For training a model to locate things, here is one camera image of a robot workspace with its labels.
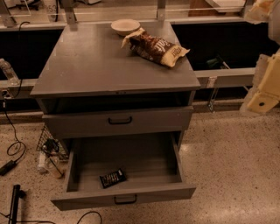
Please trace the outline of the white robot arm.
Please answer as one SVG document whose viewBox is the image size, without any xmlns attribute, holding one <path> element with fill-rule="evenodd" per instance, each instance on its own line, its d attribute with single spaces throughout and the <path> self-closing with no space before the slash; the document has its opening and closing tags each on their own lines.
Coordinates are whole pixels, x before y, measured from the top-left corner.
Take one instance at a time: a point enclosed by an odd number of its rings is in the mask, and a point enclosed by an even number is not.
<svg viewBox="0 0 280 224">
<path fill-rule="evenodd" d="M 245 13 L 251 24 L 268 24 L 268 37 L 280 46 L 280 0 L 256 0 Z M 261 54 L 256 63 L 253 87 L 240 111 L 244 115 L 263 115 L 280 102 L 280 49 L 271 56 Z"/>
</svg>

